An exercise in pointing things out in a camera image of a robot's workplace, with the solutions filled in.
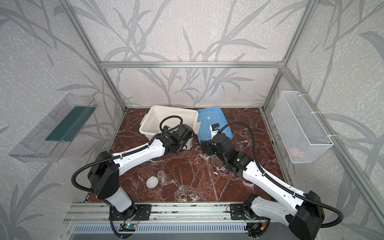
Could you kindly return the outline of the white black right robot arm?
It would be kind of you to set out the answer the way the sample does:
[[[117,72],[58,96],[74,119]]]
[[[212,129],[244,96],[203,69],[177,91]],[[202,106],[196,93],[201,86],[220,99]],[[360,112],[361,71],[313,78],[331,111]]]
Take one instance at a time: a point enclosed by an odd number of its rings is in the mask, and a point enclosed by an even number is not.
[[[249,197],[244,202],[245,212],[251,217],[265,217],[287,227],[300,240],[316,238],[325,219],[324,210],[315,205],[320,197],[313,191],[298,190],[262,167],[248,154],[237,151],[225,134],[217,134],[210,141],[202,141],[202,152],[216,155],[227,170],[257,185],[274,198]]]

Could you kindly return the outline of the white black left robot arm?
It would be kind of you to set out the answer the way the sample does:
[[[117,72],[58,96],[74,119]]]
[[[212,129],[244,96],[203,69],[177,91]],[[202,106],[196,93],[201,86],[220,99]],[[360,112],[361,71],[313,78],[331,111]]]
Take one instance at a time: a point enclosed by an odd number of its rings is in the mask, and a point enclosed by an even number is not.
[[[187,142],[194,134],[191,127],[180,124],[173,131],[156,134],[149,143],[130,151],[106,154],[112,159],[104,159],[103,163],[97,163],[88,173],[96,197],[110,205],[113,213],[119,213],[121,218],[131,218],[137,212],[137,208],[120,186],[120,176],[152,159],[184,151]]]

